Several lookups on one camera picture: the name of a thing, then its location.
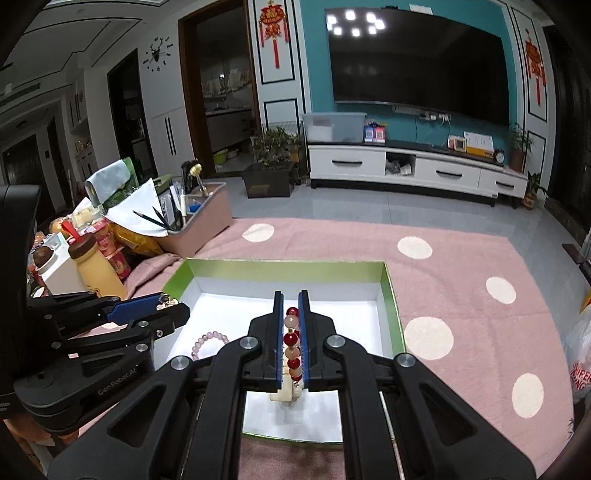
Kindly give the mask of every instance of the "red chinese knot decoration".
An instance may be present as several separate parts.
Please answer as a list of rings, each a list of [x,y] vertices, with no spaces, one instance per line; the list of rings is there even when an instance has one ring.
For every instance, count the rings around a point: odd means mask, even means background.
[[[273,0],[267,2],[267,6],[261,8],[259,17],[259,29],[261,31],[261,47],[265,46],[265,40],[273,40],[273,52],[275,53],[275,68],[279,68],[279,51],[277,50],[277,37],[284,37],[285,43],[290,41],[290,29],[287,26],[287,17],[281,5],[276,5]]]
[[[525,29],[527,32],[527,42],[525,42],[525,58],[527,61],[527,74],[531,78],[531,74],[535,75],[535,86],[538,92],[538,105],[542,104],[540,97],[540,78],[542,83],[546,86],[546,73],[544,72],[544,62],[542,62],[542,56],[538,47],[536,47],[531,41],[530,31]]]

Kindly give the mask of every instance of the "bottle with brown cap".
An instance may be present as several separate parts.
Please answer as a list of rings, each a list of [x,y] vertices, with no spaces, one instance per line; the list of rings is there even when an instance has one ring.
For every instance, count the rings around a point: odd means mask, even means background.
[[[99,297],[119,297],[125,300],[127,290],[113,267],[100,252],[92,233],[82,235],[70,245],[68,253],[76,262],[86,286],[96,290]]]

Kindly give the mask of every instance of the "metal screw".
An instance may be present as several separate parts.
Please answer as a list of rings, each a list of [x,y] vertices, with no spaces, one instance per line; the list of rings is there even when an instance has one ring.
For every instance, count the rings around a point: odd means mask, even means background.
[[[170,366],[173,367],[175,370],[184,370],[190,364],[191,360],[189,360],[189,357],[184,355],[176,356],[170,361]]]
[[[410,353],[402,353],[398,356],[398,364],[404,368],[413,367],[417,363],[417,359],[414,358]]]
[[[345,337],[340,335],[331,335],[326,339],[326,343],[332,348],[340,348],[345,344]]]
[[[254,337],[242,337],[240,339],[240,346],[246,350],[250,350],[258,345],[258,340]]]

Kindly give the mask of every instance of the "flat screen tv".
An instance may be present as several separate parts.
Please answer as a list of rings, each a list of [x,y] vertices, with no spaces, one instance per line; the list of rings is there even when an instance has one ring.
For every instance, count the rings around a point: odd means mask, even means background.
[[[499,37],[392,8],[326,10],[335,102],[384,103],[509,124]]]

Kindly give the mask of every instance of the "makeup brush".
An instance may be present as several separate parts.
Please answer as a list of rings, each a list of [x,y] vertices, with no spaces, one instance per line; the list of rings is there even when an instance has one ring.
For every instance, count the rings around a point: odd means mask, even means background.
[[[206,197],[209,197],[209,192],[207,191],[207,188],[205,188],[205,185],[203,184],[203,180],[199,176],[201,174],[201,170],[202,170],[201,164],[198,163],[198,164],[194,165],[193,167],[191,167],[191,170],[189,170],[189,175],[191,175],[192,177],[195,177],[197,179],[197,182],[199,184],[199,188],[203,192],[203,195],[205,195]]]

